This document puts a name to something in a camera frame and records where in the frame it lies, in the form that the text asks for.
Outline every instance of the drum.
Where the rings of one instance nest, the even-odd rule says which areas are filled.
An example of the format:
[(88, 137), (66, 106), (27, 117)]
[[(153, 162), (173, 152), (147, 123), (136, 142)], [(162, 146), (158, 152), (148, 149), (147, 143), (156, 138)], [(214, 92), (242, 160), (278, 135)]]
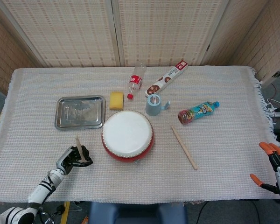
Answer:
[(144, 157), (154, 144), (154, 132), (148, 119), (136, 111), (121, 111), (104, 124), (102, 142), (107, 153), (123, 162)]

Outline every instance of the drumstick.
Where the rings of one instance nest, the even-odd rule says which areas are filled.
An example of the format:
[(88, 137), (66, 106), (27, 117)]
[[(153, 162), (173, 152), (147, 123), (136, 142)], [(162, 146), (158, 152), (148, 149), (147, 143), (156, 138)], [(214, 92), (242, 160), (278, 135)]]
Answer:
[(181, 144), (181, 147), (182, 147), (183, 151), (184, 151), (185, 154), (187, 155), (187, 157), (188, 157), (190, 163), (192, 164), (194, 170), (197, 170), (198, 167), (197, 167), (197, 165), (195, 164), (195, 162), (194, 162), (194, 160), (193, 160), (193, 158), (192, 158), (190, 152), (187, 150), (186, 146), (185, 146), (184, 143), (182, 142), (181, 137), (179, 136), (179, 134), (177, 133), (176, 129), (175, 129), (173, 126), (171, 126), (171, 128), (172, 128), (172, 131), (173, 131), (173, 133), (175, 134), (175, 136), (176, 136), (176, 138), (177, 138), (179, 144)]
[(80, 143), (79, 137), (77, 135), (76, 135), (75, 139), (76, 139), (76, 145), (77, 145), (79, 154), (81, 156), (82, 162), (87, 162), (87, 160), (84, 158), (83, 150), (82, 150), (82, 147), (81, 147), (81, 143)]

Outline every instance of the white woven tablecloth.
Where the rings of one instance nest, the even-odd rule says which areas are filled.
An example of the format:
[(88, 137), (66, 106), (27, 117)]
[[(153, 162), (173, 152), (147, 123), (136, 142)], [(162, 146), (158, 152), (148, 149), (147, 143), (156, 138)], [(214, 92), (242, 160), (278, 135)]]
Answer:
[[(268, 157), (260, 141), (277, 142), (254, 71), (245, 66), (189, 67), (160, 92), (167, 111), (145, 114), (146, 90), (171, 67), (150, 67), (133, 101), (126, 99), (133, 68), (35, 68), (13, 73), (0, 119), (0, 201), (25, 202), (75, 135), (94, 163), (73, 168), (51, 201), (164, 203), (193, 200), (274, 198), (257, 187), (249, 174), (274, 184)], [(151, 152), (138, 164), (114, 160), (101, 143), (101, 128), (58, 131), (56, 102), (61, 97), (125, 93), (124, 109), (147, 116), (155, 133)], [(181, 125), (177, 114), (205, 101), (221, 106), (205, 118)], [(174, 125), (198, 165), (195, 171), (175, 138)]]

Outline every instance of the stainless steel tray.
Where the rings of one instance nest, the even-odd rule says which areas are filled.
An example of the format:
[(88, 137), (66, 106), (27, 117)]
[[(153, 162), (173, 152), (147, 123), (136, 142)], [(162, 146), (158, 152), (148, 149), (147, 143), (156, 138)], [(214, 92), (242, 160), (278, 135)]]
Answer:
[(58, 100), (55, 127), (58, 130), (99, 128), (105, 121), (102, 96), (64, 97)]

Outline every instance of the robotic hand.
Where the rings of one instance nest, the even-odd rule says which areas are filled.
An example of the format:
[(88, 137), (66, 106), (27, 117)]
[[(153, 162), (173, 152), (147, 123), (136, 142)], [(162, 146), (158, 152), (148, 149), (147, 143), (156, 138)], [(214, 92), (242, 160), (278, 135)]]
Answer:
[(263, 183), (257, 178), (256, 175), (250, 174), (251, 179), (261, 188), (269, 190), (275, 194), (280, 195), (280, 148), (273, 143), (261, 142), (259, 146), (266, 152), (269, 156), (271, 165), (275, 171), (277, 183), (276, 187), (267, 183)]
[(38, 211), (47, 198), (56, 190), (73, 167), (87, 167), (93, 162), (89, 152), (82, 146), (83, 156), (87, 162), (79, 162), (81, 156), (77, 147), (69, 147), (56, 163), (56, 169), (48, 172), (46, 178), (35, 188), (28, 198), (26, 209), (13, 207), (0, 214), (0, 224), (32, 224)]

